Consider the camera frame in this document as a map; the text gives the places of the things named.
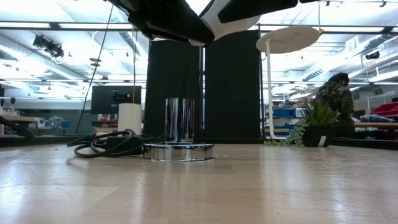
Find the succulent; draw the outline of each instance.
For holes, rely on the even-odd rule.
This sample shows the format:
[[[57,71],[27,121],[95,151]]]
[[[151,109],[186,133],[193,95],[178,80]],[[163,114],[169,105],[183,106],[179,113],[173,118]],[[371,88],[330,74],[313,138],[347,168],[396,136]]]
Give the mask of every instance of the succulent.
[[[289,136],[281,141],[264,141],[265,146],[289,146],[293,142],[298,147],[304,147],[303,135],[305,128],[309,126],[333,126],[338,122],[337,118],[340,114],[334,112],[329,104],[321,105],[317,101],[313,109],[308,107],[308,114],[303,114],[304,119],[298,121],[293,130],[290,130]]]

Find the chrome cylinder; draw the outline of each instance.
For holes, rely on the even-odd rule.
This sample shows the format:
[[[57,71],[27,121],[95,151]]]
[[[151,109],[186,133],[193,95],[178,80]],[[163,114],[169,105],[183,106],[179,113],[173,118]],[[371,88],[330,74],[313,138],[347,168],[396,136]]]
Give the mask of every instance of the chrome cylinder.
[[[195,102],[186,98],[166,99],[165,142],[192,143]]]
[[[205,143],[150,143],[145,144],[143,157],[157,161],[203,161],[214,158],[213,146]]]

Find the black cable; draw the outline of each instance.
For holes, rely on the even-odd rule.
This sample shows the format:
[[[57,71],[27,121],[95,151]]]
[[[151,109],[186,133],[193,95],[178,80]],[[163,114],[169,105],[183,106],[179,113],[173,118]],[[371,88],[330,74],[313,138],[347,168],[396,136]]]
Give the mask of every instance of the black cable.
[[[108,137],[116,137],[121,134],[125,134],[124,139],[119,139],[121,141],[119,144],[114,145],[112,142],[107,146]],[[131,156],[142,154],[143,150],[147,150],[146,143],[150,142],[164,142],[162,138],[153,138],[146,135],[138,136],[133,130],[126,129],[124,131],[119,131],[115,133],[103,134],[100,136],[95,136],[94,134],[89,134],[76,139],[67,144],[68,147],[78,146],[75,148],[75,154],[81,158],[91,159],[97,157],[121,157],[121,156]],[[80,150],[85,148],[91,148],[94,154],[83,154]]]
[[[265,60],[265,59],[267,59],[267,53],[266,53],[266,57],[265,57],[264,59],[261,59],[261,61],[263,61],[263,60]]]
[[[0,124],[3,124],[11,129],[13,129],[14,131],[16,131],[18,133],[18,135],[20,136],[24,136],[25,138],[36,138],[36,136],[31,133],[28,129],[19,126],[15,123],[13,123],[12,121],[9,121],[5,118],[3,118],[2,116],[0,116]]]
[[[38,50],[41,50],[41,49],[35,49],[35,50],[33,50],[31,53],[27,54],[24,58],[27,58],[27,57],[31,56],[33,53],[36,53],[36,51],[38,51]]]
[[[118,136],[120,134],[128,134],[128,137],[125,140],[123,140],[121,143],[119,143],[118,145],[116,145],[116,146],[114,146],[114,147],[112,147],[112,148],[110,148],[108,150],[105,150],[103,152],[98,150],[98,148],[96,146],[94,146],[94,144],[93,144],[96,140],[99,140],[101,138],[107,138],[107,137],[111,137],[111,136]],[[97,158],[97,157],[101,157],[101,156],[109,157],[109,156],[112,156],[112,153],[115,152],[119,147],[121,147],[126,142],[130,141],[134,135],[135,135],[135,133],[134,133],[133,130],[126,129],[124,131],[118,131],[118,132],[115,132],[115,133],[109,133],[109,134],[103,134],[103,135],[100,135],[100,136],[96,136],[96,137],[93,137],[93,138],[90,139],[90,143],[89,144],[84,142],[84,145],[78,146],[75,149],[75,154],[80,156],[80,157],[82,157],[82,158],[85,158],[85,159]],[[91,147],[91,149],[95,152],[95,154],[82,154],[82,153],[79,152],[79,150],[84,149],[86,147]]]
[[[105,34],[104,34],[104,39],[102,40],[102,44],[101,44],[101,49],[99,50],[98,60],[101,58],[101,53],[102,53],[102,50],[103,50],[103,48],[104,48],[104,43],[105,43],[106,34],[108,33],[109,23],[111,22],[112,11],[113,11],[113,5],[112,5],[112,8],[111,8],[111,13],[109,13],[109,19],[108,19],[108,23],[107,23],[107,25],[106,25]],[[91,84],[93,83],[94,76],[95,76],[95,72],[97,71],[97,68],[98,68],[98,62],[97,62],[96,65],[95,65],[94,72],[93,72],[93,76],[91,77],[90,84],[88,85],[88,89],[87,89],[86,96],[85,96],[85,101],[84,101],[84,104],[83,104],[83,110],[82,110],[81,113],[80,113],[80,118],[79,118],[79,122],[77,123],[77,127],[76,127],[75,134],[77,134],[77,132],[79,132],[79,126],[80,126],[81,118],[83,117],[83,114],[84,114],[85,108],[86,108],[86,102],[87,102],[88,92],[89,92],[89,90],[90,90]]]

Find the black backdrop panel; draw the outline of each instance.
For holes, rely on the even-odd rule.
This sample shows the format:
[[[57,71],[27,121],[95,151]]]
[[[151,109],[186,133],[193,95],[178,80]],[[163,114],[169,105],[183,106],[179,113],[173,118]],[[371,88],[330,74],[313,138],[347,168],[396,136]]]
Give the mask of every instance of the black backdrop panel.
[[[257,31],[244,31],[206,49],[205,138],[260,137],[257,40]]]
[[[199,127],[199,48],[170,40],[154,41],[149,50],[144,133],[164,132],[165,101],[171,97],[195,100],[195,136]]]

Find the table surface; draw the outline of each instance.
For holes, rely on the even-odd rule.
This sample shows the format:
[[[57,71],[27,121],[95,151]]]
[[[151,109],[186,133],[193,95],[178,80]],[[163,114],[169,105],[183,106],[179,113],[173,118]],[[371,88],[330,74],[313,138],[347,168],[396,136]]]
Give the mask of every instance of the table surface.
[[[8,116],[8,115],[1,115],[4,119],[9,121],[26,121],[26,122],[35,122],[35,118],[33,117],[26,117],[26,116]]]
[[[366,123],[366,122],[357,122],[355,123],[356,127],[359,128],[398,128],[398,123]]]
[[[80,159],[65,146],[0,150],[9,223],[398,223],[398,152],[216,145],[215,159]]]

